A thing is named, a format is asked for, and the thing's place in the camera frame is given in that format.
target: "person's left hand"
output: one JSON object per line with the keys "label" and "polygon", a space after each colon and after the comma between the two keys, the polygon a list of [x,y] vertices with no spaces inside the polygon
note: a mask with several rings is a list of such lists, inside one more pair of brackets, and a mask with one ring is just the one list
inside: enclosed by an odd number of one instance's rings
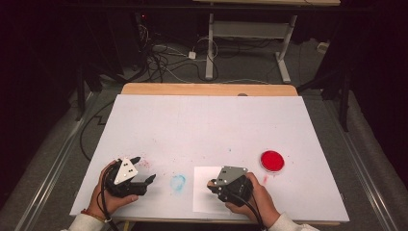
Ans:
{"label": "person's left hand", "polygon": [[[99,209],[99,205],[102,206],[102,198],[100,195],[101,192],[101,184],[102,184],[102,177],[105,173],[105,171],[108,169],[109,166],[113,165],[115,161],[112,161],[110,164],[108,164],[101,172],[99,176],[99,182],[96,185],[95,189],[93,190],[92,198],[90,199],[90,203],[88,206],[88,212],[97,215],[101,218],[105,218],[104,213]],[[139,197],[135,194],[127,195],[123,198],[121,197],[116,197],[112,196],[108,191],[105,191],[105,202],[106,202],[106,207],[108,209],[109,214],[113,214],[118,208],[130,204],[136,200],[138,200]]]}

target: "red powder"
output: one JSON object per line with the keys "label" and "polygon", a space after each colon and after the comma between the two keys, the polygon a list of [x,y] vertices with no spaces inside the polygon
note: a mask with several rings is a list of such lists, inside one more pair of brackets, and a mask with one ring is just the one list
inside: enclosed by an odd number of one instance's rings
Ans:
{"label": "red powder", "polygon": [[283,157],[275,151],[266,151],[261,156],[262,166],[269,171],[279,171],[282,169],[285,161]]}

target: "person's right hand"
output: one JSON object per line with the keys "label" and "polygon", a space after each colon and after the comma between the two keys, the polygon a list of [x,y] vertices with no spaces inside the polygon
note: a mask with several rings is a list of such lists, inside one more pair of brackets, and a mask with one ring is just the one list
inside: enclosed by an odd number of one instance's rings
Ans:
{"label": "person's right hand", "polygon": [[[267,189],[259,184],[256,176],[252,172],[248,172],[246,177],[252,182],[254,187],[252,192],[253,196],[249,199],[249,203],[256,211],[259,211],[262,221],[264,222],[264,226],[266,228],[270,228],[279,219],[280,214],[276,210],[272,197],[268,193]],[[246,205],[238,207],[233,203],[226,202],[225,206],[233,213],[246,215],[250,220],[258,222],[255,215]]]}

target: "table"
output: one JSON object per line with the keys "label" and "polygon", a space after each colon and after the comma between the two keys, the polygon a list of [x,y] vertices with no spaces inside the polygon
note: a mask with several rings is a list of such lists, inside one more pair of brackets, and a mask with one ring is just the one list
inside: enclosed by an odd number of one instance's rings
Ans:
{"label": "table", "polygon": [[[339,6],[340,0],[194,0],[198,2],[208,2],[212,5],[217,3],[227,4],[261,4],[261,5],[311,5],[314,7]],[[242,21],[214,21],[214,14],[210,13],[208,32],[208,55],[206,63],[207,80],[213,79],[214,66],[214,37],[239,37],[239,38],[259,38],[259,39],[283,39],[282,49],[275,53],[275,58],[285,84],[291,82],[288,69],[285,65],[285,54],[291,41],[294,24],[297,15],[292,15],[289,23],[265,23],[265,22],[242,22]]]}
{"label": "table", "polygon": [[[286,160],[278,175],[265,172],[256,161],[269,148],[280,151]],[[215,202],[223,207],[205,185],[196,187],[197,182],[201,185],[197,172],[209,174],[204,177],[207,180],[217,177],[217,169],[228,163],[253,171],[278,210],[295,220],[348,221],[303,100],[292,86],[126,85],[116,99],[70,214],[78,214],[88,203],[103,166],[112,159],[134,156],[141,156],[139,180],[154,173],[157,177],[144,197],[118,210],[114,218],[248,222],[244,216],[219,208],[216,213],[203,212],[201,202],[196,201],[203,189],[211,197],[204,204]],[[181,191],[172,188],[175,177],[185,180]]]}

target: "white mounting plate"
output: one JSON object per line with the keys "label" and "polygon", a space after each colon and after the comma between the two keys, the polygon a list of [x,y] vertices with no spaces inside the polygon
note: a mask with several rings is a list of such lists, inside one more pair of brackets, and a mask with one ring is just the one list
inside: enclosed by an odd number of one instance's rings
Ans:
{"label": "white mounting plate", "polygon": [[115,178],[115,185],[129,180],[132,177],[135,177],[137,174],[138,171],[133,166],[132,162],[127,158],[123,158],[122,164],[120,165],[120,169],[117,172],[117,176]]}

